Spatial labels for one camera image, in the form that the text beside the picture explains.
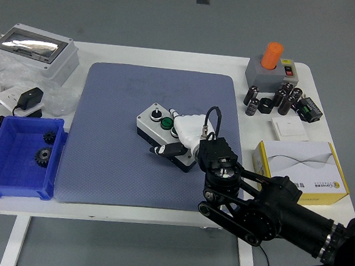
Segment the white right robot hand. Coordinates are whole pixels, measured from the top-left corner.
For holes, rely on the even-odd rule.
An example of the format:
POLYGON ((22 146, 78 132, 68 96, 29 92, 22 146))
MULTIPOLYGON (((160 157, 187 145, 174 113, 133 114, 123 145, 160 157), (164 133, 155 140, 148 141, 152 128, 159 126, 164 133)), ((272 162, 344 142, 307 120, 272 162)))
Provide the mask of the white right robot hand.
POLYGON ((208 121, 206 115, 179 115, 176 110, 170 108, 173 116, 174 129, 178 135, 179 143, 169 143, 150 148, 150 152, 163 157, 180 156, 190 151, 194 159, 198 157, 200 141, 205 139, 208 133, 208 121))

